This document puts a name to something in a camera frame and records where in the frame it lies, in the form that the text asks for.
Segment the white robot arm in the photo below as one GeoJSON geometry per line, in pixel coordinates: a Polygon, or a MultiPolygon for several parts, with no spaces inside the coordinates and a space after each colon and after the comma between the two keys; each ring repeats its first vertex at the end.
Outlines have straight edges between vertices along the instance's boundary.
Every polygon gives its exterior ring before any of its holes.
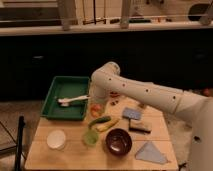
{"type": "Polygon", "coordinates": [[[175,115],[192,127],[187,171],[213,171],[213,97],[120,76],[120,67],[107,62],[91,75],[92,97],[105,101],[110,92],[175,115]]]}

